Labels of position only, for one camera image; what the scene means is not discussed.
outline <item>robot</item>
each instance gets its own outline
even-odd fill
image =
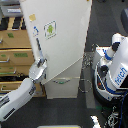
[[[128,37],[119,33],[112,46],[97,47],[93,59],[94,94],[102,104],[117,104],[128,90]]]
[[[38,38],[36,40],[40,59],[35,61],[29,69],[29,78],[25,78],[18,89],[7,93],[0,99],[0,122],[6,121],[14,112],[30,101],[36,91],[34,84],[40,83],[46,77],[46,59],[43,58]]]

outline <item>cabinet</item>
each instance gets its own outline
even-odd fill
[[[17,3],[18,0],[3,0],[3,2],[0,0],[3,13],[0,22],[0,95],[17,89],[22,80],[28,77],[29,69],[34,63],[25,22],[21,17],[22,14],[20,12],[20,15],[18,15],[14,12],[16,6],[9,6],[14,4],[13,2]],[[44,92],[44,87],[36,84],[35,96],[45,96]]]

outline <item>white refrigerator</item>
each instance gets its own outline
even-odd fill
[[[77,98],[92,0],[20,0],[33,55],[47,59],[48,99]]]

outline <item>gray floor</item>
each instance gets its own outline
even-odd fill
[[[128,6],[128,1],[107,0],[99,3],[93,0],[90,25],[86,41],[85,52],[91,52],[92,44],[110,46],[114,33],[127,36],[120,21],[121,11]],[[81,79],[91,81],[90,68],[81,72]],[[80,87],[84,90],[90,88],[90,83],[80,81]],[[93,96],[93,91],[88,93],[78,92],[77,99],[33,98],[24,107],[19,109],[6,122],[3,128],[36,128],[41,125],[79,125],[82,128],[92,128],[91,115],[99,119],[103,128],[105,119],[101,114],[100,104]]]

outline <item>green sticker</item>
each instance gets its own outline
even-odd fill
[[[14,57],[28,57],[27,53],[14,53]]]
[[[8,33],[9,38],[14,38],[13,33]]]
[[[48,29],[47,29],[47,32],[49,32],[50,34],[52,34],[53,32],[53,26],[52,25],[49,25]]]
[[[5,54],[1,54],[1,57],[6,57],[6,55]]]
[[[9,67],[9,69],[13,69],[13,67]]]

